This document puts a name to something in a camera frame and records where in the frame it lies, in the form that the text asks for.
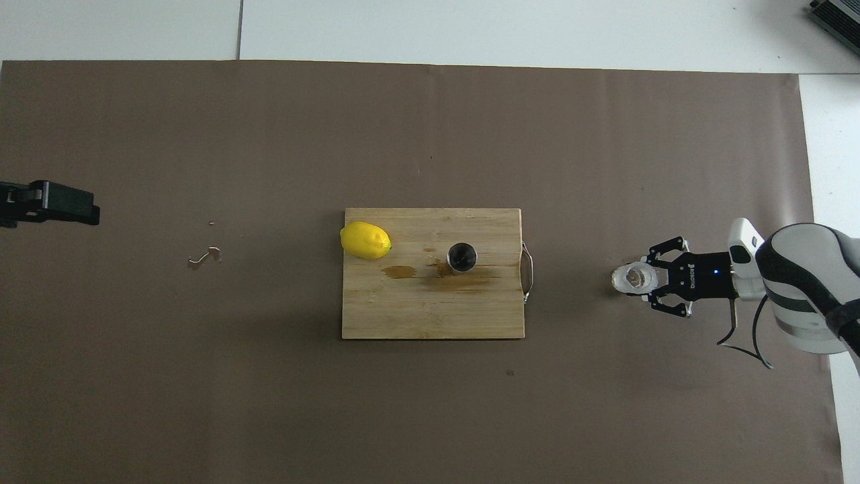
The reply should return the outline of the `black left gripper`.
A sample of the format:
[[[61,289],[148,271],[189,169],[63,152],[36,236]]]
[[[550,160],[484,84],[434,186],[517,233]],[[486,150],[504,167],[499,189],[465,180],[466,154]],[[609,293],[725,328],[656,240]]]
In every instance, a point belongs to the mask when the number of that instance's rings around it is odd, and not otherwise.
[[[26,192],[27,205],[19,203],[19,195]],[[64,221],[98,225],[101,209],[95,204],[92,192],[75,189],[54,181],[37,180],[28,184],[1,181],[1,227],[15,229],[18,223],[46,223]]]

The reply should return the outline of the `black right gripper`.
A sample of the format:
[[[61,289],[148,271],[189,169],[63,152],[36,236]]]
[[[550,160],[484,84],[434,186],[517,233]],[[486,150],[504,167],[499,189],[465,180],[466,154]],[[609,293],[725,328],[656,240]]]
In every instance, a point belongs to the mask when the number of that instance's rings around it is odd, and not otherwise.
[[[675,259],[666,254],[677,252]],[[654,311],[680,318],[692,315],[691,301],[735,299],[732,261],[727,251],[696,254],[689,251],[682,236],[652,245],[640,261],[649,266],[671,266],[671,285],[655,288],[644,295]]]

